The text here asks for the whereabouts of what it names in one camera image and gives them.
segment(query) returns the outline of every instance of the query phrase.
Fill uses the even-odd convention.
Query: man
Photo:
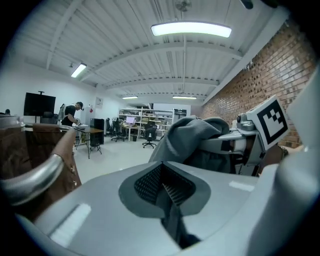
[[[75,113],[76,111],[83,109],[83,106],[83,103],[80,101],[67,106],[64,111],[65,117],[61,124],[64,126],[72,126],[73,123],[78,125],[78,121],[75,119]]]

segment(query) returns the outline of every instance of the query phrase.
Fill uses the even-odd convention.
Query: television
[[[41,117],[44,112],[54,113],[56,97],[27,92],[24,100],[24,116]]]

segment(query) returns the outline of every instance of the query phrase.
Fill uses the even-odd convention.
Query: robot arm
[[[276,95],[237,117],[229,134],[204,140],[198,149],[230,155],[235,172],[256,176],[267,150],[288,133],[288,120]]]

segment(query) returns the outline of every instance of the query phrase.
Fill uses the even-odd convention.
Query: concrete floor
[[[94,149],[91,152],[90,159],[88,159],[86,145],[79,145],[74,153],[74,159],[81,183],[101,175],[147,163],[153,148],[151,146],[143,148],[143,142],[146,142],[146,140],[118,140],[115,142],[111,141],[110,137],[104,137],[104,144],[101,145],[102,154]]]

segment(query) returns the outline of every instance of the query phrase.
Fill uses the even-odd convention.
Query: gray fabric
[[[195,115],[179,119],[157,144],[149,162],[174,161],[190,166],[228,173],[230,158],[198,150],[202,140],[229,133],[229,125],[220,117],[198,119]]]

